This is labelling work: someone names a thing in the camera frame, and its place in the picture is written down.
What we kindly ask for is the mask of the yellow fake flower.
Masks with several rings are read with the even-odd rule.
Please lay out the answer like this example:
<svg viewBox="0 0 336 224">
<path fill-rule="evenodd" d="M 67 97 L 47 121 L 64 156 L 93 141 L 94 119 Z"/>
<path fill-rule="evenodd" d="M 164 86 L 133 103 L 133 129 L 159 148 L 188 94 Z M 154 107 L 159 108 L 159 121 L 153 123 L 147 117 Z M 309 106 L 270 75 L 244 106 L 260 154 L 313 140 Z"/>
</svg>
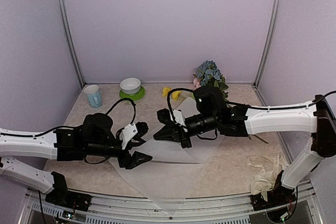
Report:
<svg viewBox="0 0 336 224">
<path fill-rule="evenodd" d="M 182 91 L 177 90 L 177 91 L 172 92 L 172 88 L 171 87 L 164 87 L 162 89 L 162 96 L 163 97 L 167 97 L 168 95 L 170 95 L 170 97 L 174 101 L 183 101 L 185 99 L 185 97 L 182 96 Z"/>
</svg>

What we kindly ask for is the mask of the pink fake rose stem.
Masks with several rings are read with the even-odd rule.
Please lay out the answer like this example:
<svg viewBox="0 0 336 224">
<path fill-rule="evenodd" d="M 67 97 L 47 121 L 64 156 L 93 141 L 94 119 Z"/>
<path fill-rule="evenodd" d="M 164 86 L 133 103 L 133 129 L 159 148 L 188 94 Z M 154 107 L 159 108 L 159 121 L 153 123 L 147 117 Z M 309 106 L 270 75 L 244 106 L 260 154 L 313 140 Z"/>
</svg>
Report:
<svg viewBox="0 0 336 224">
<path fill-rule="evenodd" d="M 195 77 L 195 78 L 193 79 L 193 85 L 194 85 L 194 87 L 195 87 L 196 89 L 201 87 L 200 80 L 199 80 L 197 77 Z M 261 140 L 263 143 L 269 144 L 267 141 L 265 141 L 265 140 L 262 139 L 261 137 L 259 137 L 259 136 L 257 136 L 257 135 L 255 135 L 255 137 L 256 137 L 257 139 Z"/>
</svg>

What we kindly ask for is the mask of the blue hydrangea fake flower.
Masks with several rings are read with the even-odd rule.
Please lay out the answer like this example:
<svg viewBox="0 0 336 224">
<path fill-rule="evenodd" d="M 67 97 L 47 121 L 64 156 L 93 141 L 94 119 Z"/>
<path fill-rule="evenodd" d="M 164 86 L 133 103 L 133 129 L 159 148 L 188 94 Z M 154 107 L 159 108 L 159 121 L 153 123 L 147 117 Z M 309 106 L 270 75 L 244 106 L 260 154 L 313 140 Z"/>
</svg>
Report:
<svg viewBox="0 0 336 224">
<path fill-rule="evenodd" d="M 214 86 L 221 90 L 224 100 L 228 98 L 228 85 L 226 84 L 226 78 L 218 69 L 216 63 L 211 60 L 204 61 L 197 67 L 194 78 L 197 77 L 200 80 L 201 87 Z"/>
</svg>

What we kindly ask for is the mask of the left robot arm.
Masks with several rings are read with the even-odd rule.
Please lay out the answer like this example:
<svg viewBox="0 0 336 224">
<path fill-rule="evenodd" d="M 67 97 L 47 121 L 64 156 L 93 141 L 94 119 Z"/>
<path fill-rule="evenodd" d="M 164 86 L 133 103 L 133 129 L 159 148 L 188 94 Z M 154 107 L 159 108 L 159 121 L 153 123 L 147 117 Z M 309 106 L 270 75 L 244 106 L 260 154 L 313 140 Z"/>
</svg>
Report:
<svg viewBox="0 0 336 224">
<path fill-rule="evenodd" d="M 1 174 L 45 194 L 45 201 L 73 211 L 88 211 L 91 196 L 67 187 L 64 175 L 29 166 L 17 157 L 40 157 L 58 162 L 84 161 L 102 157 L 102 164 L 116 158 L 120 168 L 133 169 L 152 160 L 133 147 L 144 144 L 149 128 L 145 122 L 130 124 L 113 135 L 113 120 L 108 113 L 88 114 L 79 126 L 57 126 L 42 133 L 1 130 Z"/>
</svg>

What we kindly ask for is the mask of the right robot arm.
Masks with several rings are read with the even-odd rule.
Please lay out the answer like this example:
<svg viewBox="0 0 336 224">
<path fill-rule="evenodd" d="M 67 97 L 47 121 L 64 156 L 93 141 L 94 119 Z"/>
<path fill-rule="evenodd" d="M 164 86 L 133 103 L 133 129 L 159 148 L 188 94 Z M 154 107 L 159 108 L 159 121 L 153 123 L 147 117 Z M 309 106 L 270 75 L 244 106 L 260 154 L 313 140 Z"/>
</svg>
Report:
<svg viewBox="0 0 336 224">
<path fill-rule="evenodd" d="M 250 106 L 225 101 L 218 87 L 204 86 L 193 91 L 198 114 L 186 118 L 171 106 L 157 112 L 163 127 L 154 134 L 158 141 L 192 146 L 191 138 L 215 131 L 229 137 L 247 137 L 265 132 L 308 132 L 307 145 L 289 167 L 283 169 L 272 189 L 251 196 L 254 211 L 268 210 L 270 221 L 283 223 L 294 213 L 289 203 L 298 200 L 298 184 L 322 160 L 335 155 L 335 116 L 323 95 L 301 104 Z"/>
</svg>

